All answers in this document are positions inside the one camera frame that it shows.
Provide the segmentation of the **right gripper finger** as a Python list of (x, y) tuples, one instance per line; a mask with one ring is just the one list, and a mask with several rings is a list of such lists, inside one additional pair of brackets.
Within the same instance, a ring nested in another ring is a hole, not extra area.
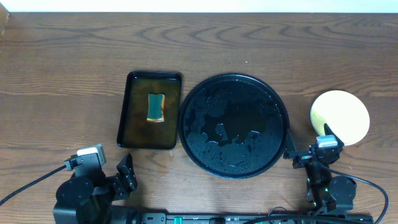
[(332, 136), (335, 137), (338, 147), (344, 147), (345, 146), (344, 142), (331, 130), (331, 128), (329, 127), (329, 125), (327, 123), (325, 123), (323, 125), (323, 127), (324, 127), (324, 132), (325, 132), (326, 136), (327, 135), (332, 135)]
[(290, 129), (287, 129), (286, 152), (296, 152), (296, 147)]

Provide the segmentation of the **pale yellow plate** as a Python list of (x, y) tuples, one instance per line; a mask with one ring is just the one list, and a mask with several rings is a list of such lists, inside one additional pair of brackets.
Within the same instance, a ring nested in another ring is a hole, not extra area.
[(322, 93), (310, 109), (310, 121), (320, 136), (324, 125), (346, 145), (360, 142), (368, 133), (370, 117), (363, 102), (347, 91), (331, 90)]

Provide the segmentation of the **green and orange sponge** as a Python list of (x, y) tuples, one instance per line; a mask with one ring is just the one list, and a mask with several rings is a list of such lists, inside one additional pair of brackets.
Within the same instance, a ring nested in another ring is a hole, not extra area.
[(148, 96), (148, 110), (147, 121), (163, 122), (164, 121), (164, 104), (165, 95), (163, 94), (149, 94)]

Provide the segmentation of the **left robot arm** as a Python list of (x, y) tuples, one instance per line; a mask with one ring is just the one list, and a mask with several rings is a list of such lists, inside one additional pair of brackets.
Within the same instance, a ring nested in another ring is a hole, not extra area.
[(141, 215), (133, 208), (113, 205), (128, 199), (137, 190), (132, 156), (126, 154), (116, 166), (118, 172), (107, 177), (97, 153), (73, 155), (65, 161), (74, 171), (56, 192), (53, 208), (56, 223), (140, 223)]

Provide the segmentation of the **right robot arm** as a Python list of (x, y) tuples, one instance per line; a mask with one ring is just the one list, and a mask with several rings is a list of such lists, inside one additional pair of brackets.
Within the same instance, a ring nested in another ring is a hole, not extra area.
[(307, 174), (307, 200), (314, 205), (308, 214), (345, 216), (353, 209), (356, 182), (341, 174), (332, 176), (329, 165), (340, 158), (344, 143), (324, 124), (324, 136), (316, 138), (307, 151), (297, 151), (292, 135), (287, 134), (284, 159), (292, 160), (294, 169), (304, 168)]

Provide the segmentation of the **black rectangular water tray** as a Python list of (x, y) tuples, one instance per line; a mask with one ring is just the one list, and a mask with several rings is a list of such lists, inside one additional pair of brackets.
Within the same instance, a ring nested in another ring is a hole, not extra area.
[[(125, 148), (172, 149), (177, 141), (182, 75), (133, 71), (126, 79), (117, 144)], [(149, 94), (165, 95), (164, 121), (147, 121)]]

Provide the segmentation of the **round black serving tray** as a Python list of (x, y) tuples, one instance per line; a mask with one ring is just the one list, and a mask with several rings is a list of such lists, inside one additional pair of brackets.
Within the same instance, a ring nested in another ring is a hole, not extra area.
[(221, 74), (199, 83), (184, 99), (178, 133), (189, 158), (226, 179), (270, 169), (286, 150), (286, 107), (267, 83), (245, 74)]

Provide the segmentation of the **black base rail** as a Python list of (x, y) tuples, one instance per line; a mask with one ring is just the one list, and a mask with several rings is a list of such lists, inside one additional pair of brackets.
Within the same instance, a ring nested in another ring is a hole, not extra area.
[[(330, 221), (315, 220), (293, 220), (291, 218), (276, 219), (277, 216), (288, 214), (274, 213), (270, 215), (271, 220), (257, 221), (260, 224), (282, 224), (282, 223), (332, 223)], [(241, 224), (265, 218), (259, 215), (237, 215), (237, 214), (217, 214), (217, 215), (191, 215), (191, 214), (165, 214), (165, 213), (138, 213), (132, 215), (113, 214), (110, 221), (112, 224)], [(343, 219), (346, 222), (373, 223), (373, 218), (365, 215), (351, 215)]]

